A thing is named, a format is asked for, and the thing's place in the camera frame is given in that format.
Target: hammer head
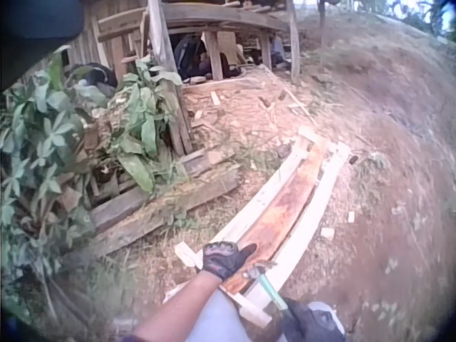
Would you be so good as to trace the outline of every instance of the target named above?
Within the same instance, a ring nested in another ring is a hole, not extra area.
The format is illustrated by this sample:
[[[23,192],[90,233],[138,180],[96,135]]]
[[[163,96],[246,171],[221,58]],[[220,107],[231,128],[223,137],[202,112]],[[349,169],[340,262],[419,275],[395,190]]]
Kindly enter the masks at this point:
[[[269,260],[258,260],[250,268],[248,268],[242,276],[245,279],[251,280],[256,279],[260,274],[265,274],[268,269],[276,266],[277,263]]]

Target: dirt ground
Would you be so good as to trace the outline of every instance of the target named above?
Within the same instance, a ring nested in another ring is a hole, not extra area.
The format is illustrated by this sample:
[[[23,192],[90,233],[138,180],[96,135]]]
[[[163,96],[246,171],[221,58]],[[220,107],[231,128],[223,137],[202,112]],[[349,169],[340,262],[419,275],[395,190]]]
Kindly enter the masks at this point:
[[[349,145],[359,160],[342,169],[321,222],[336,230],[334,240],[318,230],[281,293],[332,305],[352,341],[419,341],[435,332],[455,287],[455,52],[370,15],[333,14],[326,23],[324,50],[318,16],[299,23],[301,85],[277,73],[316,127],[290,111],[288,96],[278,99],[280,87],[260,69],[247,77],[261,89],[217,92],[217,108],[209,95],[186,97],[188,108],[203,110],[215,127],[198,128],[197,144],[237,151],[240,186],[108,258],[120,265],[105,280],[116,286],[92,294],[110,312],[105,318],[141,319],[188,280],[194,271],[174,246],[185,241],[196,251],[209,241],[272,175],[297,127],[306,125]],[[266,110],[259,96],[274,107]],[[350,211],[354,223],[347,223]],[[267,329],[246,324],[253,341],[278,336],[278,315],[268,311],[275,320]]]

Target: reddish wooden board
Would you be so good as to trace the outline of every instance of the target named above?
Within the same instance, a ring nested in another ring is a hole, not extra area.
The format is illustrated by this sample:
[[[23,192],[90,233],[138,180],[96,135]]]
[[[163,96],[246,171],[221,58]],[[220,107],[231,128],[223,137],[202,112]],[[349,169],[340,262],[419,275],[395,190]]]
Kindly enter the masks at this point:
[[[316,141],[306,161],[303,162],[280,189],[271,204],[264,210],[258,220],[238,241],[239,248],[257,244],[257,249],[249,257],[244,268],[259,260],[270,260],[291,231],[295,221],[309,198],[321,163],[329,146],[327,139]],[[242,270],[224,282],[224,287],[236,294],[249,283],[242,278]]]

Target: sky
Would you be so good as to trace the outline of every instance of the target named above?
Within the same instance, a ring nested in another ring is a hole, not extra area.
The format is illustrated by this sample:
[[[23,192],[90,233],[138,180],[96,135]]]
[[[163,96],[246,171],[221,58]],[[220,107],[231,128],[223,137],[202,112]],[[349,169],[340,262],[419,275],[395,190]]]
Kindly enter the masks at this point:
[[[293,2],[296,5],[303,5],[303,4],[316,5],[316,0],[293,0]],[[392,4],[394,2],[394,0],[387,0],[387,2],[389,4]],[[418,1],[417,0],[401,0],[402,5],[408,5],[408,7],[410,9],[413,9],[415,11],[420,10],[420,6],[417,4],[418,2],[419,2],[419,0]],[[358,8],[358,5],[359,5],[359,2],[355,1],[354,2],[355,10]],[[429,5],[422,5],[422,11],[426,12],[429,9],[429,7],[430,7]],[[448,30],[448,28],[450,27],[451,19],[454,16],[453,10],[449,6],[447,6],[446,9],[447,9],[447,11],[443,14],[443,24],[442,24],[443,30]],[[399,6],[396,6],[394,8],[394,14],[399,19],[405,18],[405,14],[402,13]],[[429,22],[429,19],[430,19],[430,14],[427,14],[425,20],[427,22]]]

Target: black glove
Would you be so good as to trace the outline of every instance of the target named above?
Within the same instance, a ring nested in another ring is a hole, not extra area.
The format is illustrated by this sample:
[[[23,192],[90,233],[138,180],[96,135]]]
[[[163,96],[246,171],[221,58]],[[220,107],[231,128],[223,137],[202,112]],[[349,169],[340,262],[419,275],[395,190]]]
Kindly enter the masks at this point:
[[[284,298],[289,312],[281,321],[287,342],[344,342],[345,331],[336,313],[322,302],[308,305]]]
[[[234,242],[206,244],[202,248],[202,269],[225,281],[244,265],[256,249],[256,244],[250,244],[241,251]]]

